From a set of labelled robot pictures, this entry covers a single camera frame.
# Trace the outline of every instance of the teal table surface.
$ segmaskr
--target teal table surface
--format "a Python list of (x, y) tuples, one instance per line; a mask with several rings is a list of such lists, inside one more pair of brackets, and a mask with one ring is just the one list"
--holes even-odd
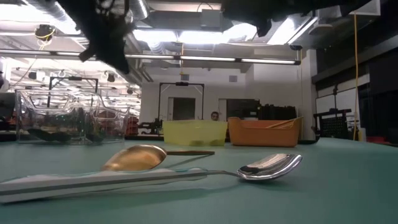
[(262, 184), (214, 175), (120, 192), (0, 205), (0, 223), (398, 223), (398, 149), (340, 139), (321, 139), (293, 149), (229, 144), (197, 148), (147, 141), (90, 147), (1, 143), (0, 179), (93, 172), (119, 150), (144, 143), (170, 151), (216, 151), (208, 157), (169, 156), (162, 168), (234, 172), (280, 152), (301, 154), (303, 161), (288, 175)]

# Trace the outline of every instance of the doorway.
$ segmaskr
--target doorway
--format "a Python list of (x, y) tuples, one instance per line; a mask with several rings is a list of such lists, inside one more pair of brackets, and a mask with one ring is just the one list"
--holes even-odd
[(181, 121), (195, 119), (195, 98), (169, 98), (168, 120)]

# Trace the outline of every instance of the yellow plastic bin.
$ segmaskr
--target yellow plastic bin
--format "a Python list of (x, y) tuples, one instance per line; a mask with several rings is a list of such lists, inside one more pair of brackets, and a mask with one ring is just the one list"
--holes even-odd
[(224, 146), (227, 122), (164, 121), (164, 141), (181, 146)]

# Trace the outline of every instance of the person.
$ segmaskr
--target person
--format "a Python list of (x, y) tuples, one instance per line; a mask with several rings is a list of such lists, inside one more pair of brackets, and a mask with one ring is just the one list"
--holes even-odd
[(212, 121), (218, 121), (218, 118), (220, 117), (220, 115), (218, 114), (217, 111), (214, 111), (211, 113), (211, 120)]

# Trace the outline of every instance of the orange plastic bin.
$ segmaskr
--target orange plastic bin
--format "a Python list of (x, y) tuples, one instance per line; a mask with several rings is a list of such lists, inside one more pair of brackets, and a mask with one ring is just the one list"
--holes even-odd
[(283, 121), (243, 121), (228, 118), (229, 136), (235, 146), (295, 147), (299, 141), (301, 119), (287, 129), (267, 128)]

